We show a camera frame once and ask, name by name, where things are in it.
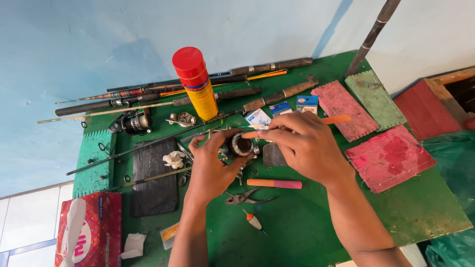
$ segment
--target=blue package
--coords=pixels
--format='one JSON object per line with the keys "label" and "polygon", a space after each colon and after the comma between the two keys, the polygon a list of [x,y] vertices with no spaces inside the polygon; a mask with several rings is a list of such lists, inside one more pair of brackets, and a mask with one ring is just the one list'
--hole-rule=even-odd
{"label": "blue package", "polygon": [[298,95],[297,96],[297,111],[305,112],[311,111],[317,114],[318,95]]}
{"label": "blue package", "polygon": [[270,113],[272,113],[272,116],[274,118],[279,115],[292,112],[292,108],[290,107],[287,101],[277,104],[277,105],[269,106],[269,109],[270,109]]}

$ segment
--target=pink wooden board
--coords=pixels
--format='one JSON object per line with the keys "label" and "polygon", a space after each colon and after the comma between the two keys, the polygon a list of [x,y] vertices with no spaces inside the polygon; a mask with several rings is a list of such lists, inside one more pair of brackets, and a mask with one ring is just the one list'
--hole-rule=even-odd
{"label": "pink wooden board", "polygon": [[379,128],[373,118],[338,81],[315,88],[312,90],[311,95],[318,95],[320,107],[329,117],[338,115],[351,116],[352,119],[349,122],[335,124],[348,142],[374,132]]}
{"label": "pink wooden board", "polygon": [[403,125],[345,151],[353,167],[379,193],[437,164]]}

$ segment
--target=pliers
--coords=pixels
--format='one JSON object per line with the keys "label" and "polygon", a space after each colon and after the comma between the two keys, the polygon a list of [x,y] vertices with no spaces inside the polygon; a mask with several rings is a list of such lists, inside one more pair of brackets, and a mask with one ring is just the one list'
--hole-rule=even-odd
{"label": "pliers", "polygon": [[228,205],[238,205],[238,204],[241,204],[241,203],[257,204],[257,203],[264,203],[264,202],[267,202],[267,201],[270,201],[270,200],[273,200],[274,198],[276,198],[276,197],[271,197],[269,199],[261,200],[261,201],[248,199],[249,195],[252,192],[254,192],[258,189],[262,189],[262,188],[275,188],[275,187],[259,186],[259,187],[256,187],[254,189],[251,189],[251,190],[247,191],[246,193],[238,194],[238,195],[233,195],[233,194],[229,193],[228,191],[225,191],[228,195],[230,195],[230,197],[228,197],[225,200],[225,203],[228,204]]}

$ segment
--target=tissue box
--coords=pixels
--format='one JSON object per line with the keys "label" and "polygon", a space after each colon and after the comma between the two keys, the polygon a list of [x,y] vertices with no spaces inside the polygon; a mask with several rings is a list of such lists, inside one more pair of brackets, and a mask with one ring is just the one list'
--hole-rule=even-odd
{"label": "tissue box", "polygon": [[[118,266],[122,243],[122,194],[96,192],[81,198],[86,201],[86,217],[74,250],[74,266]],[[64,201],[61,206],[55,267],[66,254],[67,213],[71,202]]]}

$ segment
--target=red wooden board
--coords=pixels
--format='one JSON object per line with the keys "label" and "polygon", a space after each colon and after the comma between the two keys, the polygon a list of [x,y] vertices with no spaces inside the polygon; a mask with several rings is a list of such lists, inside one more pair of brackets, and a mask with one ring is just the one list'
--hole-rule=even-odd
{"label": "red wooden board", "polygon": [[425,80],[406,90],[394,103],[408,120],[417,139],[462,131],[462,127],[446,110]]}
{"label": "red wooden board", "polygon": [[311,95],[318,95],[318,103],[327,116],[351,116],[352,119],[349,122],[335,124],[348,142],[379,128],[373,118],[338,81],[315,88]]}
{"label": "red wooden board", "polygon": [[437,164],[403,125],[345,151],[373,193],[400,184]]}

